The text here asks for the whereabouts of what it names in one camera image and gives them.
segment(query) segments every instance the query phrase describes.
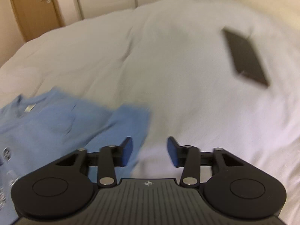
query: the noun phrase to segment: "white bed sheet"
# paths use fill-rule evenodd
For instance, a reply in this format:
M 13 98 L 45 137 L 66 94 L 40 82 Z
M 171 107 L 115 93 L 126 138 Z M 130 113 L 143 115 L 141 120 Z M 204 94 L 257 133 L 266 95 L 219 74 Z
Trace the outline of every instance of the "white bed sheet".
M 253 41 L 271 80 L 238 78 L 221 29 Z M 111 108 L 152 110 L 133 177 L 179 177 L 166 139 L 223 147 L 279 179 L 300 224 L 300 35 L 233 0 L 163 0 L 48 32 L 0 69 L 0 107 L 57 86 Z

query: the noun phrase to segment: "blue t-shirt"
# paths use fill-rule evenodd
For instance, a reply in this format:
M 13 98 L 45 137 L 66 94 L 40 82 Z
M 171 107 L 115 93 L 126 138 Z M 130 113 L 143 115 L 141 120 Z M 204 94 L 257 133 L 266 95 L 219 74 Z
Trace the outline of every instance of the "blue t-shirt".
M 123 105 L 112 111 L 57 89 L 30 99 L 18 96 L 0 109 L 1 224 L 17 219 L 10 189 L 19 177 L 78 148 L 97 152 L 132 137 L 127 167 L 116 168 L 118 179 L 129 177 L 148 124 L 149 111 L 144 108 Z M 97 168 L 90 169 L 89 178 L 96 182 Z

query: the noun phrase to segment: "ribbed gray panel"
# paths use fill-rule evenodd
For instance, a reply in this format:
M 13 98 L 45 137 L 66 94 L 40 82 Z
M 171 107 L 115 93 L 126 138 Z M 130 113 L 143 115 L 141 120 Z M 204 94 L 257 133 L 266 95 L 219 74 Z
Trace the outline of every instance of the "ribbed gray panel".
M 276 217 L 238 221 L 213 211 L 193 189 L 173 179 L 124 179 L 98 192 L 92 204 L 73 217 L 54 222 L 21 219 L 16 225 L 284 225 Z

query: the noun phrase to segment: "door frame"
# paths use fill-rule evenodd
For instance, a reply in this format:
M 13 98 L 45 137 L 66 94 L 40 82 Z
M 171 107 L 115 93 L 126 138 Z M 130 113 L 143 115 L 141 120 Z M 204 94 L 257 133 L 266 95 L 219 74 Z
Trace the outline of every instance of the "door frame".
M 58 19 L 58 23 L 59 23 L 59 26 L 60 27 L 64 27 L 65 26 L 65 23 L 64 23 L 64 20 L 62 19 L 62 15 L 61 15 L 61 11 L 59 9 L 59 4 L 58 4 L 58 1 L 57 0 L 52 0 L 53 1 L 53 6 L 54 6 L 54 10 L 55 10 L 55 14 L 56 14 L 56 17 Z M 19 29 L 21 31 L 21 34 L 24 38 L 24 40 L 27 42 L 29 41 L 26 37 L 25 37 L 25 34 L 24 34 L 24 28 L 22 27 L 21 23 L 20 23 L 20 20 L 18 18 L 18 14 L 16 12 L 16 8 L 15 8 L 15 4 L 14 4 L 14 0 L 10 0 L 10 4 L 11 4 L 11 7 L 12 7 L 12 10 L 13 10 L 13 13 L 15 15 L 15 19 L 17 21 L 17 24 L 19 26 Z

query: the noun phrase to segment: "wooden door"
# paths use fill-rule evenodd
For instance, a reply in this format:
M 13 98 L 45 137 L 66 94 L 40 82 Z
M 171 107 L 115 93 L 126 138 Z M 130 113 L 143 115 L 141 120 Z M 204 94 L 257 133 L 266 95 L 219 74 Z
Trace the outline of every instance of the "wooden door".
M 26 41 L 62 25 L 55 2 L 56 0 L 11 0 L 17 22 Z

